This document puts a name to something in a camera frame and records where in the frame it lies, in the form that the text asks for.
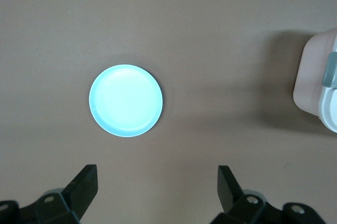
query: gray table surface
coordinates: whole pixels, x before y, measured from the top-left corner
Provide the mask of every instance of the gray table surface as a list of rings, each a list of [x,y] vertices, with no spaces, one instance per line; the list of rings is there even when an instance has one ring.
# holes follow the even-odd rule
[[[337,0],[0,0],[0,199],[25,206],[95,163],[83,224],[209,223],[226,164],[272,205],[335,223],[337,135],[292,89],[336,12]],[[94,79],[123,63],[164,95],[155,127],[130,139],[88,107]]]

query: silver bolt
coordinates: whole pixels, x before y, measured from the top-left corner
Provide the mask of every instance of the silver bolt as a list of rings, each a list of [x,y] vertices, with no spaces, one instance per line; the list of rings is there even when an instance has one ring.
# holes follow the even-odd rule
[[[3,204],[2,206],[0,206],[0,211],[6,210],[8,207],[8,204]]]
[[[49,202],[52,202],[54,200],[54,197],[53,196],[50,196],[50,197],[47,197],[44,199],[44,202],[45,203],[49,203]]]
[[[299,213],[301,215],[305,213],[304,209],[302,207],[296,205],[296,204],[291,206],[291,210],[293,210],[294,212]]]
[[[250,204],[257,204],[259,201],[256,197],[253,197],[253,196],[249,196],[247,197],[247,201],[250,203]]]

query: white plastic container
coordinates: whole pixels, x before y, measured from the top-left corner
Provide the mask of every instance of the white plastic container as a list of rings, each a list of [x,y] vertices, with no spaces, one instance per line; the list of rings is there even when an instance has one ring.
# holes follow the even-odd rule
[[[312,37],[304,47],[293,98],[337,132],[337,28]]]

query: black metal bracket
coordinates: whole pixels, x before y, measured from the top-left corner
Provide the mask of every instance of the black metal bracket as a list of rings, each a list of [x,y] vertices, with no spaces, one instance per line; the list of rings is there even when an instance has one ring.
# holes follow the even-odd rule
[[[245,194],[228,166],[219,166],[217,193],[224,210],[211,224],[326,224],[311,207],[287,203],[279,210],[253,194]]]
[[[97,166],[86,165],[61,193],[21,209],[16,201],[0,201],[0,224],[79,224],[97,191]]]

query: blue disc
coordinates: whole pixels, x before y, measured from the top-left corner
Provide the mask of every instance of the blue disc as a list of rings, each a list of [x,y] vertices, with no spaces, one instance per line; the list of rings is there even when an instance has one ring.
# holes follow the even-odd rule
[[[117,65],[96,78],[90,89],[89,105],[104,130],[133,137],[147,132],[158,121],[163,96],[147,71],[133,65]]]

